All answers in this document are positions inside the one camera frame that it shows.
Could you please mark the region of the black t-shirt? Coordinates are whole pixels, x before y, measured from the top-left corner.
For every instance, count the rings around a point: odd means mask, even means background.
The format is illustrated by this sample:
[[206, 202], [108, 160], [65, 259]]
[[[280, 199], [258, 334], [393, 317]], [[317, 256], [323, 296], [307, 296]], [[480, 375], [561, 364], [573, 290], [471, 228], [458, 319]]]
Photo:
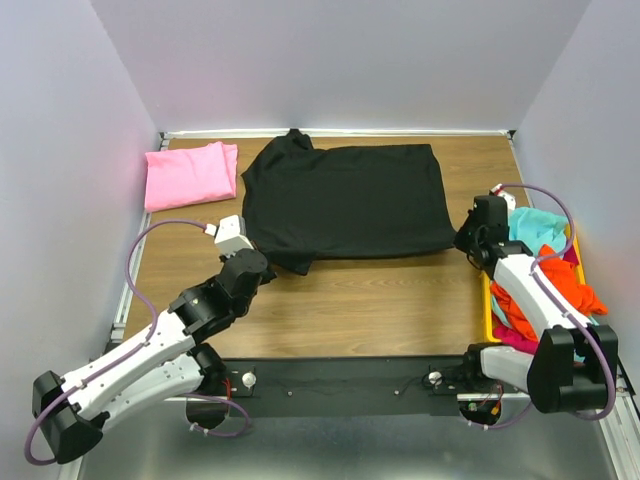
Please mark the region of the black t-shirt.
[[292, 129], [242, 178], [249, 238], [270, 263], [298, 275], [318, 260], [439, 252], [456, 235], [429, 144], [320, 149]]

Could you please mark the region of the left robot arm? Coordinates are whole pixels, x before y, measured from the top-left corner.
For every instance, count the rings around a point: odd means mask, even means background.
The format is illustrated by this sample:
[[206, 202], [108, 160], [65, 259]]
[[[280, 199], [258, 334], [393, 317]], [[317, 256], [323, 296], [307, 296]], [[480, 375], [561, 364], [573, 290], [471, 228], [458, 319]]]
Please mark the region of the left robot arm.
[[37, 432], [53, 462], [63, 465], [88, 453], [118, 421], [155, 401], [214, 393], [225, 367], [207, 341], [248, 313], [268, 276], [266, 257], [242, 249], [218, 274], [184, 290], [147, 329], [109, 353], [63, 375], [51, 370], [39, 375], [32, 387], [27, 461], [41, 462], [32, 453]]

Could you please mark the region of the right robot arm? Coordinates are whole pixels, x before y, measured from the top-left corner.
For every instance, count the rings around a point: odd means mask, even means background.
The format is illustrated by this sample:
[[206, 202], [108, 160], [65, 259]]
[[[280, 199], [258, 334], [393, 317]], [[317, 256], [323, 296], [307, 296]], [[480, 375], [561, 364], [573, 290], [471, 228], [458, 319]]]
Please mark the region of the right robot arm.
[[600, 420], [614, 407], [618, 337], [573, 307], [521, 241], [509, 238], [508, 204], [494, 193], [473, 201], [455, 247], [504, 288], [539, 338], [533, 354], [497, 343], [468, 348], [460, 379], [480, 392], [495, 380], [525, 392], [541, 413]]

